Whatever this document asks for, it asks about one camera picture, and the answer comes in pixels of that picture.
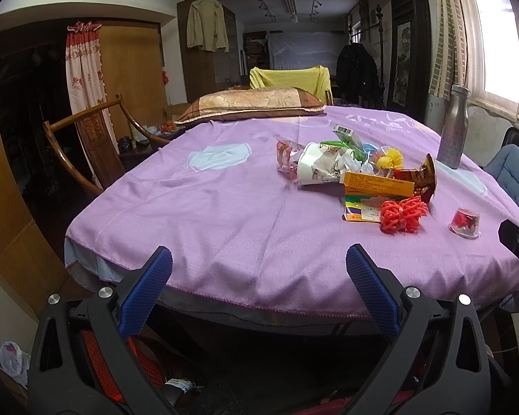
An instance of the barcode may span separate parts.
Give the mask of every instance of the barcode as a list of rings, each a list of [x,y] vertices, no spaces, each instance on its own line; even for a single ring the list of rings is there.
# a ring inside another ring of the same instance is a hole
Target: barcode
[[[340,132],[341,134],[350,135],[352,133],[351,129],[345,128],[344,126],[336,125],[333,128],[334,132]]]

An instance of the purple tablecloth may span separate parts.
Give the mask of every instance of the purple tablecloth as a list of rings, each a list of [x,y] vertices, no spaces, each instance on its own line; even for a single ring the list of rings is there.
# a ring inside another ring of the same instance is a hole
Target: purple tablecloth
[[[354,129],[363,142],[398,148],[408,168],[420,166],[427,153],[436,157],[435,132],[384,111],[328,107],[325,116],[300,120],[203,123],[95,199],[72,222],[67,241],[124,269],[141,267],[164,245],[174,258],[169,286],[287,313],[367,314],[346,274],[346,251],[355,243],[403,285],[436,298],[467,293],[481,306],[519,289],[519,260],[498,240],[501,221],[519,224],[519,208],[465,156],[461,168],[485,184],[486,195],[438,173],[418,234],[387,235],[376,223],[343,221],[343,186],[298,187],[277,172],[276,135],[304,145],[332,140],[336,123]],[[208,149],[224,145],[238,148],[217,157]],[[235,151],[249,156],[235,158]],[[200,170],[208,165],[197,157],[208,155],[218,167]],[[240,163],[219,165],[227,160]],[[448,229],[458,206],[480,213],[478,239]]]

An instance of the metal bolt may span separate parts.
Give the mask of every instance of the metal bolt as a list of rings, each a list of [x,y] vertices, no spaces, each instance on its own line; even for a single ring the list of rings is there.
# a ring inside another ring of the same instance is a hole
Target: metal bolt
[[[57,293],[52,293],[48,297],[48,304],[57,304],[60,300],[60,296]]]
[[[468,306],[469,304],[471,304],[471,298],[469,298],[469,296],[463,293],[460,296],[458,296],[458,299],[460,303],[462,303],[464,306]]]
[[[419,298],[421,296],[421,292],[416,287],[408,287],[406,289],[406,295],[410,298]]]
[[[113,289],[111,287],[102,287],[98,291],[98,296],[100,298],[109,298],[110,296],[112,296],[112,293],[113,293]]]

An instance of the red string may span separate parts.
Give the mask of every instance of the red string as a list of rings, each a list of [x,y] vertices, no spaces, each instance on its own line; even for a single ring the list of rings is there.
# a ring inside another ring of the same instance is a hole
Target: red string
[[[427,204],[421,201],[420,196],[408,198],[400,202],[385,201],[381,205],[381,231],[392,234],[399,230],[417,232],[419,217],[429,213]]]

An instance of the yellow yarn bundle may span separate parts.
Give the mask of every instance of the yellow yarn bundle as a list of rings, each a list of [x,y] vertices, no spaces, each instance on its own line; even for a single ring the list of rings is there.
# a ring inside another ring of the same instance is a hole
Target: yellow yarn bundle
[[[396,148],[388,148],[386,156],[379,158],[377,167],[380,169],[399,169],[403,167],[403,156]]]

